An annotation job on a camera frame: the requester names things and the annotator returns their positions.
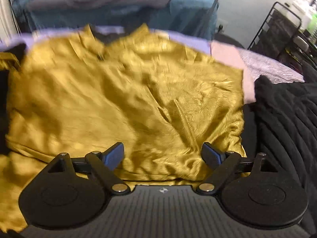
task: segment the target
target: triangular cutout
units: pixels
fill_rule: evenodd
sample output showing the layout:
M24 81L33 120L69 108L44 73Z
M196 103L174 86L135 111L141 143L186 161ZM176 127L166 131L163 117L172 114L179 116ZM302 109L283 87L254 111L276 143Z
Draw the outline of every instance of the triangular cutout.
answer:
M269 160L264 159L262 160L261 172L277 173L278 171Z
M62 159L58 160L56 164L54 164L51 169L48 171L51 173L62 173L65 171L64 161Z

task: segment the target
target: logo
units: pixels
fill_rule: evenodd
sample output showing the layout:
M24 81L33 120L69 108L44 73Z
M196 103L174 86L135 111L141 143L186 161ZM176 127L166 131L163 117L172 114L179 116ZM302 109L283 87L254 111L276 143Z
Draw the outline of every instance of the logo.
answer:
M166 188L161 188L161 189L159 189L159 192L165 193L165 192L168 192L168 189L166 189Z

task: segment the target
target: black fleece blanket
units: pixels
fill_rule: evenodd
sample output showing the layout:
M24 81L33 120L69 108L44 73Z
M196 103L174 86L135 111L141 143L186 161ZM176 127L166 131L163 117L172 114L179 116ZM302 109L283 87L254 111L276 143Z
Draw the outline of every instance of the black fleece blanket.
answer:
M309 206L301 225L311 234L317 226L317 72L304 66L306 83L255 82L252 105L257 152L276 160L305 189Z

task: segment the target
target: round black pad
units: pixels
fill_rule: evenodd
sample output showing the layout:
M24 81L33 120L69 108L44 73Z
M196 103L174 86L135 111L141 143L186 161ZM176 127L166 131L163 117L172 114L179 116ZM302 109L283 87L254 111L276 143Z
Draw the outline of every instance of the round black pad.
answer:
M34 179L21 193L19 207L28 224L70 228L97 215L105 195L92 181L64 173Z
M238 221L265 228L298 223L308 206L304 189L284 174L271 172L232 181L223 189L221 202Z

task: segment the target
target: yellow fabric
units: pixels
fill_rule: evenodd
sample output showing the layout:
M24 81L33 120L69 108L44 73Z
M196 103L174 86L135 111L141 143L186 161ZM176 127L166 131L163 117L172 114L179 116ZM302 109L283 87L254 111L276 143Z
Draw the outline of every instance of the yellow fabric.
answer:
M13 216L20 214L18 194L43 167L36 159L50 162L62 151L83 157L123 142L115 173L131 186L195 185L210 174L200 157L205 141L245 156L242 71L146 26L109 45L89 27L44 41L10 72L9 83L7 142L27 157L1 159L8 170L0 215L10 216L2 229L24 226Z
M11 53L0 53L0 71L9 70L13 66L15 69L20 67L19 60Z

